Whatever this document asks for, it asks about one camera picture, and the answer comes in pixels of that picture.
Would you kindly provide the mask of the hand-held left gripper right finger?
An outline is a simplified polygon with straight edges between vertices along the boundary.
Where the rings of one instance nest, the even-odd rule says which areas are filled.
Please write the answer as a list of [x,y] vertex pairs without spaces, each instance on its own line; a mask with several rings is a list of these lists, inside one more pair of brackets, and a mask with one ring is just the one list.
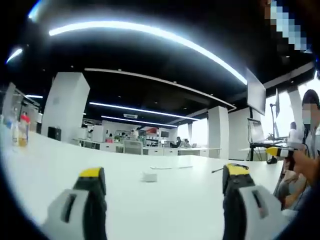
[[280,201],[255,184],[247,166],[223,166],[222,194],[224,240],[274,240],[288,226]]

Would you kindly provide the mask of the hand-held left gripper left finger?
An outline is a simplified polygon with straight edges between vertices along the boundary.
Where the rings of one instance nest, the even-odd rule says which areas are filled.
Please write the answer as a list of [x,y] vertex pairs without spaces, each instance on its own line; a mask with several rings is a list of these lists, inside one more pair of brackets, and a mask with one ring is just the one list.
[[88,168],[49,205],[41,231],[50,240],[106,240],[106,214],[104,168]]

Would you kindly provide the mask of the person's right hand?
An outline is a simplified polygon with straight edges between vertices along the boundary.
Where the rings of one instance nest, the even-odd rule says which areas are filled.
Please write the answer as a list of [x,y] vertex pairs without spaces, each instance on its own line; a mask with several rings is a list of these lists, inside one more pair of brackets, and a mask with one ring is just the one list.
[[314,186],[320,177],[320,157],[313,159],[304,154],[302,150],[293,152],[295,162],[293,170],[302,174],[311,186]]

